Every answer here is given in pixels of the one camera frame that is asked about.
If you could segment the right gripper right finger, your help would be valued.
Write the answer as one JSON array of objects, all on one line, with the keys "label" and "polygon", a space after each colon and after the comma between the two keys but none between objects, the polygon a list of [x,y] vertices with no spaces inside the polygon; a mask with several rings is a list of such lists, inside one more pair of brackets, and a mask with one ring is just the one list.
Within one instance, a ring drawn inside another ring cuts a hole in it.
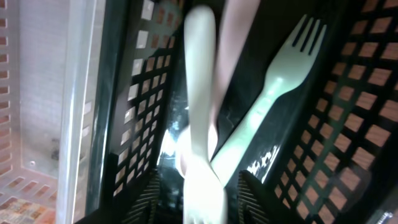
[{"label": "right gripper right finger", "polygon": [[276,195],[247,170],[239,172],[238,213],[240,223],[291,223],[289,211]]}]

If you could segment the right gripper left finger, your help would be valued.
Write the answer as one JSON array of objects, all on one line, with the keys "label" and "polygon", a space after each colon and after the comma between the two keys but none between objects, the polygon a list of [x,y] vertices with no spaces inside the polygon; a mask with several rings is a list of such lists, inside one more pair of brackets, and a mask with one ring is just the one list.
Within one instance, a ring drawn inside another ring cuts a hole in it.
[{"label": "right gripper left finger", "polygon": [[148,178],[143,190],[122,218],[122,224],[153,224],[160,196],[160,177],[157,169],[152,169]]}]

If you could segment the white plastic fork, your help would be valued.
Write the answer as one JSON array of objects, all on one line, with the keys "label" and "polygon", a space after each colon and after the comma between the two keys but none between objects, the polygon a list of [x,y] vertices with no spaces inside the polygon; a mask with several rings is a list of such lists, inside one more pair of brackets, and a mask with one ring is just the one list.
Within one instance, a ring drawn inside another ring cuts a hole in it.
[{"label": "white plastic fork", "polygon": [[208,158],[216,25],[210,7],[190,10],[184,22],[190,152],[185,158],[184,223],[226,223],[226,192]]}]

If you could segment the mint green plastic fork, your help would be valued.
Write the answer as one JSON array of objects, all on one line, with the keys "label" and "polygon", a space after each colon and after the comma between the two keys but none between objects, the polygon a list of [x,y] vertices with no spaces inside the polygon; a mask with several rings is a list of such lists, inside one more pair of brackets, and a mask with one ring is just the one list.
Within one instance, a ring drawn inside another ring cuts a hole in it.
[{"label": "mint green plastic fork", "polygon": [[211,166],[224,187],[232,178],[255,133],[275,101],[296,89],[311,71],[325,36],[327,25],[304,15],[280,47],[267,68],[264,87],[244,118],[222,145]]}]

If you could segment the pale pink plastic fork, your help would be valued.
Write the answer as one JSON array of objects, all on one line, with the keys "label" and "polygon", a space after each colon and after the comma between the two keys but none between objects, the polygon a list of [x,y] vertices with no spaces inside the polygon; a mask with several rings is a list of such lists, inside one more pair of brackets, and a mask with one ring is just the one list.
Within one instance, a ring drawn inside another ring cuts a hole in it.
[{"label": "pale pink plastic fork", "polygon": [[[229,0],[224,4],[220,33],[216,33],[208,131],[209,161],[213,157],[218,142],[216,120],[259,5],[259,0]],[[180,149],[177,167],[184,177],[186,173],[185,158],[190,152],[190,122],[188,127],[182,131],[177,142]]]}]

